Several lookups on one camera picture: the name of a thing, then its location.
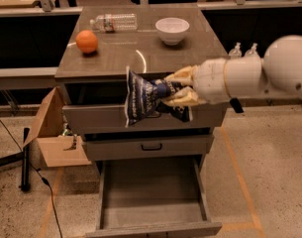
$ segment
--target bowl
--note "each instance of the bowl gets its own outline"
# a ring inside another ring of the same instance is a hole
[[[160,39],[167,45],[177,45],[186,36],[189,23],[179,18],[164,18],[155,24]]]

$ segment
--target orange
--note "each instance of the orange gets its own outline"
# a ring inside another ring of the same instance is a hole
[[[82,30],[75,38],[78,48],[85,54],[93,53],[98,48],[98,39],[90,30]]]

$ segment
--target orange line on floor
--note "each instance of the orange line on floor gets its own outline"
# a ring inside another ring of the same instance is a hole
[[[238,231],[255,229],[253,222],[222,223],[221,231]]]
[[[64,168],[59,168],[56,172],[55,179],[54,179],[53,186],[52,186],[52,200],[53,200],[53,202],[54,202],[55,197],[58,193],[63,172],[64,172]],[[51,213],[52,213],[52,202],[51,202],[51,197],[50,197],[49,202],[48,202],[48,208],[46,210],[45,217],[44,217],[41,229],[39,231],[39,235],[38,235],[39,238],[45,238],[46,237],[46,234],[47,234],[47,231],[48,231],[48,226],[49,226],[49,223],[50,223]]]
[[[235,154],[235,152],[233,150],[233,147],[231,145],[231,142],[229,140],[229,136],[228,136],[228,134],[227,134],[227,132],[226,132],[226,130],[225,130],[225,128],[223,126],[221,126],[221,133],[222,133],[222,136],[223,136],[223,138],[225,140],[225,143],[226,143],[226,146],[227,146],[227,149],[228,149],[228,153],[229,153],[229,155],[231,157],[232,165],[233,165],[234,170],[235,170],[235,172],[237,174],[237,177],[238,177],[238,180],[239,180],[239,184],[241,186],[244,198],[247,201],[249,211],[250,211],[250,213],[252,215],[253,225],[254,225],[255,229],[257,230],[257,232],[258,232],[258,237],[259,238],[263,238],[263,237],[265,237],[265,235],[263,233],[260,220],[259,220],[259,218],[258,218],[258,216],[256,214],[256,210],[255,210],[255,208],[253,206],[251,194],[250,194],[250,192],[248,190],[247,183],[244,180],[242,171],[241,171],[240,166],[239,166],[238,161],[237,161],[236,154]]]

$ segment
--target soap dispenser bottle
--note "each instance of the soap dispenser bottle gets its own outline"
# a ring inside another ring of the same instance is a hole
[[[242,56],[241,43],[236,43],[235,47],[229,51],[230,59],[238,59]]]
[[[252,47],[248,51],[246,51],[245,57],[251,57],[251,56],[258,56],[256,43],[253,43]]]

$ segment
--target closed drawer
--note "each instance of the closed drawer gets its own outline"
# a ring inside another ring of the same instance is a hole
[[[77,134],[173,130],[221,126],[227,106],[200,105],[192,108],[193,120],[182,122],[170,114],[161,113],[158,117],[146,118],[126,128],[123,105],[92,105],[63,107],[70,128]]]
[[[189,238],[215,235],[192,157],[104,162],[97,229],[86,237]]]
[[[214,139],[213,135],[193,135],[192,130],[177,132],[164,131],[166,137],[159,137],[160,132],[149,132],[146,138],[129,138],[131,135],[126,133],[124,134],[126,139],[117,140],[112,140],[115,136],[110,134],[110,140],[86,142],[86,155],[91,161],[102,161],[209,153]]]

